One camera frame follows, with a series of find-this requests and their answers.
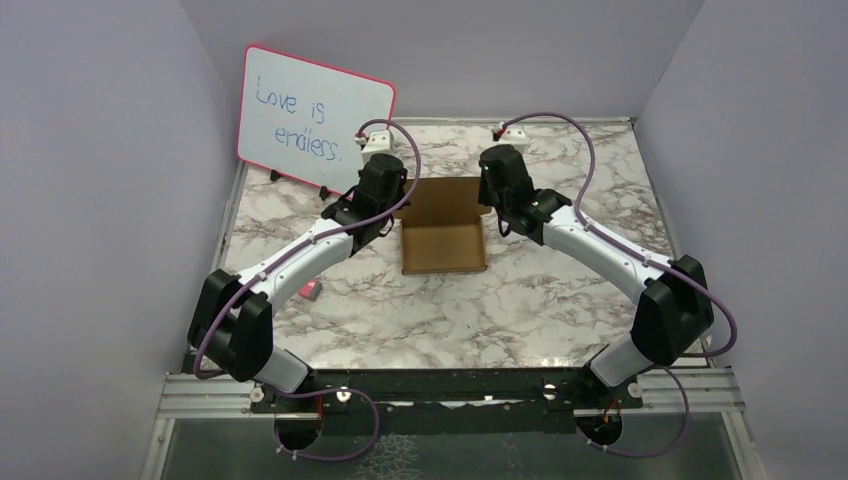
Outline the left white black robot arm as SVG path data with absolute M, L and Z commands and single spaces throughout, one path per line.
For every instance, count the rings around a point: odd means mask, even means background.
M 285 407 L 298 411 L 313 401 L 310 366 L 274 343 L 276 312 L 307 283 L 382 236 L 393 212 L 407 202 L 407 170 L 396 157 L 367 160 L 359 181 L 327 206 L 296 241 L 237 274 L 223 269 L 204 281 L 188 331 L 200 379 L 227 374 L 239 382 L 276 388 Z

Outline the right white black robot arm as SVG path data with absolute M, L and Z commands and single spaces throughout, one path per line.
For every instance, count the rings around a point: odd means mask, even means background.
M 654 365 L 673 364 L 713 324 L 714 313 L 702 291 L 704 269 L 696 259 L 658 255 L 579 218 L 569 198 L 534 186 L 522 154 L 511 145 L 484 150 L 479 165 L 479 201 L 495 209 L 507 225 L 505 233 L 578 260 L 637 308 L 630 331 L 581 368 L 576 384 L 585 404 L 600 407 L 630 377 Z

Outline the brown cardboard box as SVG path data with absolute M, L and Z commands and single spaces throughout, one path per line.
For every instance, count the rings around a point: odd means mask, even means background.
M 491 209 L 479 203 L 478 177 L 433 177 L 419 181 L 400 221 L 404 275 L 479 273 L 488 267 L 483 220 Z

